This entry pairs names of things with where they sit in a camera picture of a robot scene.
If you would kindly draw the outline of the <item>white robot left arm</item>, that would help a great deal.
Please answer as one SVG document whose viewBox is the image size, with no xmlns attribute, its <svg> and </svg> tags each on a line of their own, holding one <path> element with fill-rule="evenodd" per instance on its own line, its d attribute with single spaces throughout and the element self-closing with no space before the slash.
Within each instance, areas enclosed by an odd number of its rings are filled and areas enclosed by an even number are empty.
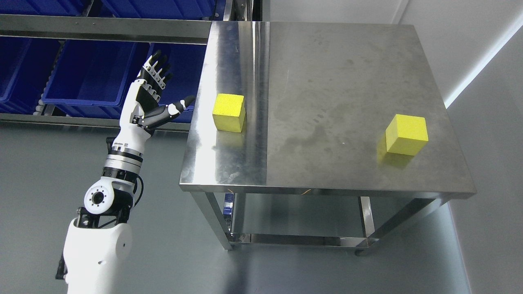
<svg viewBox="0 0 523 294">
<path fill-rule="evenodd" d="M 86 191 L 71 221 L 56 279 L 69 294 L 112 294 L 120 268 L 132 248 L 128 223 L 143 195 L 139 173 L 146 139 L 107 138 L 107 158 L 100 179 Z"/>
</svg>

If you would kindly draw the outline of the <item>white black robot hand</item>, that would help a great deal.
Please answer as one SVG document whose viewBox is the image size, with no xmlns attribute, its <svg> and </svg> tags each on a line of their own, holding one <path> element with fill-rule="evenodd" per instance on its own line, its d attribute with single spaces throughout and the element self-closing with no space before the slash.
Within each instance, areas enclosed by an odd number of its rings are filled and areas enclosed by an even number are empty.
<svg viewBox="0 0 523 294">
<path fill-rule="evenodd" d="M 119 134 L 108 147 L 109 154 L 129 153 L 133 157 L 145 151 L 145 144 L 155 130 L 173 121 L 188 107 L 196 97 L 187 96 L 177 102 L 161 105 L 159 101 L 172 73 L 168 56 L 157 50 L 140 67 L 135 80 L 127 91 L 119 118 Z"/>
</svg>

